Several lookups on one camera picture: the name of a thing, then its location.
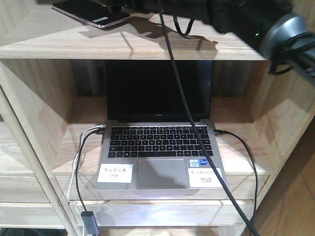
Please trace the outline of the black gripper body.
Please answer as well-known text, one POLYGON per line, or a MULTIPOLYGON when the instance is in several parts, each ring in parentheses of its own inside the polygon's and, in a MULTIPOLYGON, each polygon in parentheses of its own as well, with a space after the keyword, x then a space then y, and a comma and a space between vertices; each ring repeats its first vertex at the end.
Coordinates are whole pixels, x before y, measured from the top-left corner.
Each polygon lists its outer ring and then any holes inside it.
POLYGON ((161 12, 199 20, 219 33, 232 31, 235 13, 234 0, 104 0, 103 4, 113 11, 126 8, 143 14, 161 12))

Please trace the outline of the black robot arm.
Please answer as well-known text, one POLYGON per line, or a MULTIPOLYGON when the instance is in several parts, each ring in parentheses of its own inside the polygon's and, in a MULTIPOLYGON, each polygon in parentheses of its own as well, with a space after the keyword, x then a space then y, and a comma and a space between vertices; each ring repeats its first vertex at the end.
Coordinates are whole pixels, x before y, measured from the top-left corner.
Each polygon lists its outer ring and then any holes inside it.
POLYGON ((200 20, 219 33, 231 32, 271 62, 269 74, 292 69, 315 82, 315 34, 288 1, 276 0, 105 0, 112 10, 164 13, 200 20))

